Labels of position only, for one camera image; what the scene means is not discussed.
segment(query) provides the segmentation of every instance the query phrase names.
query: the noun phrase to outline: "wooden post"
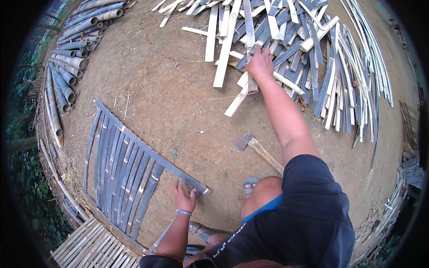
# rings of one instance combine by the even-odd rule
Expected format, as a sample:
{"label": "wooden post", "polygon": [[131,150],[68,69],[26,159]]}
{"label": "wooden post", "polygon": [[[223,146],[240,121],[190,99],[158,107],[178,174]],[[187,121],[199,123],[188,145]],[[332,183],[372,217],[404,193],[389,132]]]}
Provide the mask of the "wooden post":
{"label": "wooden post", "polygon": [[30,137],[21,139],[18,141],[8,142],[7,147],[10,154],[14,154],[21,151],[27,151],[37,148],[37,139],[36,137]]}
{"label": "wooden post", "polygon": [[50,18],[53,18],[54,20],[61,21],[59,18],[57,18],[57,17],[55,17],[55,16],[52,16],[52,15],[51,15],[51,14],[49,14],[49,13],[46,13],[45,15],[46,15],[46,16],[48,16],[48,17],[50,17]]}
{"label": "wooden post", "polygon": [[55,27],[55,26],[52,26],[52,25],[49,25],[49,24],[39,23],[37,26],[40,27],[40,28],[43,28],[43,29],[51,29],[51,30],[54,30],[54,31],[57,31],[57,32],[61,31],[61,28]]}

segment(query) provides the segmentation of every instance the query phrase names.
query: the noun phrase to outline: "beaded bracelet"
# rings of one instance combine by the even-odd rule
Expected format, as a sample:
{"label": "beaded bracelet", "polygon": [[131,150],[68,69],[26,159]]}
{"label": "beaded bracelet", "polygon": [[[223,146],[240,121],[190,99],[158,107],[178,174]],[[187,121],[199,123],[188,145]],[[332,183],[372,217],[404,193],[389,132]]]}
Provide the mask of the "beaded bracelet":
{"label": "beaded bracelet", "polygon": [[190,216],[192,216],[192,213],[190,213],[189,211],[186,211],[186,210],[184,210],[184,209],[176,209],[176,214],[177,214],[178,212],[181,212],[181,213],[183,213],[183,214],[186,214],[186,215],[188,215],[189,217],[190,217]]}

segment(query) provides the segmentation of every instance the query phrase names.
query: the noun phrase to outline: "black shirt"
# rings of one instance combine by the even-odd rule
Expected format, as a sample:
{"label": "black shirt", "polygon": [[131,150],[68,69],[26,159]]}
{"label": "black shirt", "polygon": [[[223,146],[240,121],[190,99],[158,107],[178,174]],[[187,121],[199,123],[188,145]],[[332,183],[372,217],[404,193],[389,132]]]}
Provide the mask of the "black shirt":
{"label": "black shirt", "polygon": [[[264,211],[196,260],[190,268],[229,268],[268,259],[283,265],[347,267],[355,233],[349,201],[320,158],[298,155],[283,174],[283,200]],[[177,260],[145,256],[140,268],[181,268]]]}

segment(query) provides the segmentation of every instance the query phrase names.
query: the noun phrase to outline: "sandal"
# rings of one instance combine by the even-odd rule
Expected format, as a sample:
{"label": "sandal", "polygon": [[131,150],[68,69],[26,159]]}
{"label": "sandal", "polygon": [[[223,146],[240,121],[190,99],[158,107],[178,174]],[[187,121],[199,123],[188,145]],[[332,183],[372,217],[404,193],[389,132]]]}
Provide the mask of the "sandal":
{"label": "sandal", "polygon": [[[204,228],[204,229],[205,229],[205,231],[200,232],[200,233],[197,233],[197,231],[198,231],[200,228]],[[199,239],[203,240],[203,241],[204,241],[204,242],[206,242],[206,243],[208,243],[208,242],[207,242],[207,239],[208,239],[209,237],[211,237],[212,235],[214,235],[214,234],[217,234],[217,233],[218,233],[217,231],[214,231],[214,230],[212,230],[212,229],[210,229],[210,228],[208,228],[208,227],[206,227],[206,226],[204,226],[204,225],[202,225],[202,224],[200,224],[200,223],[196,223],[196,222],[193,222],[193,221],[190,221],[190,222],[189,222],[188,232],[189,232],[190,234],[192,234],[192,235],[197,235]]]}
{"label": "sandal", "polygon": [[[244,179],[243,181],[243,191],[244,191],[244,197],[249,196],[252,194],[253,192],[253,185],[258,183],[258,181],[260,181],[260,179],[258,179],[257,177],[247,177]],[[246,188],[244,187],[246,184],[249,184],[251,187],[250,188]]]}

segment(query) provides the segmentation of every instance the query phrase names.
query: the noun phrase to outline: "wrist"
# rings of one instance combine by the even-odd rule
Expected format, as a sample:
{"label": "wrist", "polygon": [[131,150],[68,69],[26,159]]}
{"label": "wrist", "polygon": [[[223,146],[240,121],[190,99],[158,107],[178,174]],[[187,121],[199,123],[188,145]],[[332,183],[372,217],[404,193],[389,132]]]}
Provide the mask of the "wrist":
{"label": "wrist", "polygon": [[185,210],[185,209],[178,208],[178,209],[176,209],[176,215],[185,215],[187,217],[191,217],[192,213],[190,211]]}
{"label": "wrist", "polygon": [[266,73],[260,74],[257,77],[255,77],[255,81],[258,84],[267,82],[268,80],[271,80],[271,79],[274,79],[272,74],[266,74]]}

